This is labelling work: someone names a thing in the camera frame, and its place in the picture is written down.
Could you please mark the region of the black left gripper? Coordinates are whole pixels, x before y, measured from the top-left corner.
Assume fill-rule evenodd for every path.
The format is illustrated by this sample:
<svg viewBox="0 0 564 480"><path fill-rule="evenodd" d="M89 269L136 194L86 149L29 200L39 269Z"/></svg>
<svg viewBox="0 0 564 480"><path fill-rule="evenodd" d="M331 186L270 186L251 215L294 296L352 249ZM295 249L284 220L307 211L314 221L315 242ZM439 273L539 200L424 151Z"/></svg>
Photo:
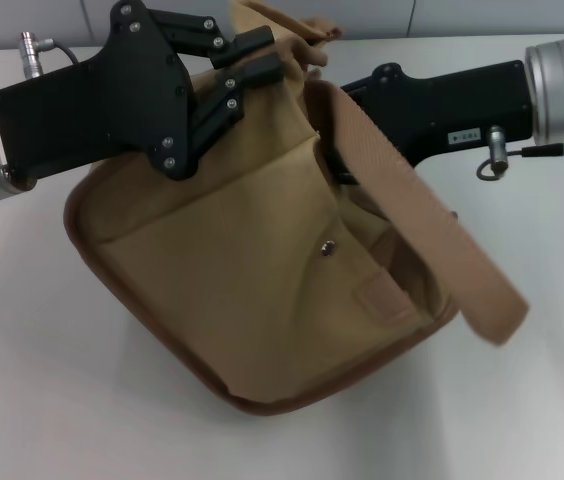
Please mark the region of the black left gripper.
<svg viewBox="0 0 564 480"><path fill-rule="evenodd" d="M223 71L190 122L193 90L177 53L226 68L272 45L271 28L229 40L213 17L149 9L140 1L116 3L110 23L94 56L0 89L0 135L13 178L38 180L140 152L168 178L188 179L243 118L243 93L283 78L276 52Z"/></svg>

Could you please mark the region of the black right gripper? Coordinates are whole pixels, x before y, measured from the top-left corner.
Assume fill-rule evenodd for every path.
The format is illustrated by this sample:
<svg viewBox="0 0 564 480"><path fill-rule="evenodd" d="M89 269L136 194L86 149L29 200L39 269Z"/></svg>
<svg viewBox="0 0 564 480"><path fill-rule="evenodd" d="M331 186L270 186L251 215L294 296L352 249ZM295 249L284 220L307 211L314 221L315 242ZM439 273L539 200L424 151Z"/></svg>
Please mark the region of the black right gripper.
<svg viewBox="0 0 564 480"><path fill-rule="evenodd" d="M519 60L429 79L412 78L399 64L387 63L343 90L413 166L485 147L493 126L508 141L532 136L531 97ZM329 153L329 171L338 184L357 183L337 150Z"/></svg>

